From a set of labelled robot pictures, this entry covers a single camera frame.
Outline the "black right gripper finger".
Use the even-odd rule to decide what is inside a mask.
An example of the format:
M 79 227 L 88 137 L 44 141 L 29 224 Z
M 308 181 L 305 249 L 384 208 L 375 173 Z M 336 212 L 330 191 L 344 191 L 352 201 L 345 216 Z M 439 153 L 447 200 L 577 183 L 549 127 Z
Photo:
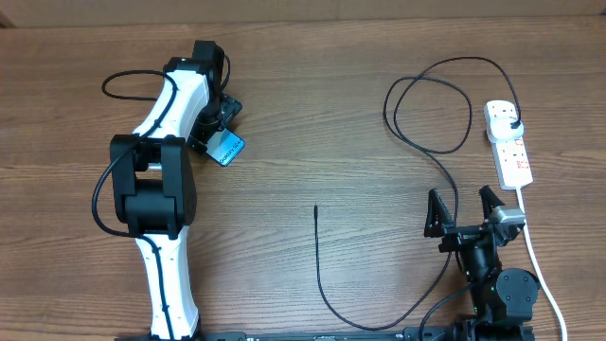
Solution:
M 441 238 L 454 227 L 454 220 L 435 188 L 428 193 L 428 207 L 423 235 L 426 238 Z
M 499 199 L 499 197 L 490 189 L 489 186 L 484 186 L 478 191 L 481 203 L 484 219 L 487 220 L 491 213 L 498 207 L 503 206 L 505 203 Z

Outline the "black smartphone with lit screen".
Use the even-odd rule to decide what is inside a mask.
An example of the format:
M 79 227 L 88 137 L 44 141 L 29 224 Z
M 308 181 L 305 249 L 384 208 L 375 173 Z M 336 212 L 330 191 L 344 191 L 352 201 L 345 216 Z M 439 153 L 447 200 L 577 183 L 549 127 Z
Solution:
M 206 153 L 222 167 L 227 167 L 243 150 L 245 142 L 231 131 L 224 129 L 211 136 Z

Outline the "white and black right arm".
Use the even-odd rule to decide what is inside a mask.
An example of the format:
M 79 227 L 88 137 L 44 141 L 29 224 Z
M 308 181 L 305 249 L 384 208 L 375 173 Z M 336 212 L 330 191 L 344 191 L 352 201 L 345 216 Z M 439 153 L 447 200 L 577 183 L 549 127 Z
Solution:
M 526 226 L 520 208 L 506 206 L 488 186 L 479 190 L 484 214 L 482 224 L 458 226 L 436 190 L 428 194 L 424 235 L 440 238 L 441 253 L 459 255 L 466 285 L 443 298 L 419 324 L 421 340 L 532 340 L 526 325 L 541 289 L 533 273 L 502 266 L 498 249 L 514 241 Z M 425 330 L 429 317 L 453 299 L 468 293 L 474 313 L 461 315 L 442 327 L 442 333 Z

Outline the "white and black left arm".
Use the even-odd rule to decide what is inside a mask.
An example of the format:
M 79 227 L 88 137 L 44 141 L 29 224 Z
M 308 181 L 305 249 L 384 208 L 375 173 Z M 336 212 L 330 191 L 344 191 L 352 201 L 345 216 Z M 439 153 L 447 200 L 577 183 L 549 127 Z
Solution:
M 110 180 L 122 236 L 135 240 L 152 304 L 147 340 L 200 340 L 201 314 L 191 290 L 187 237 L 197 209 L 191 152 L 228 166 L 243 150 L 229 129 L 241 103 L 224 91 L 231 62 L 214 41 L 197 41 L 190 57 L 173 57 L 158 71 L 161 93 L 146 119 L 110 142 L 110 164 L 92 198 Z

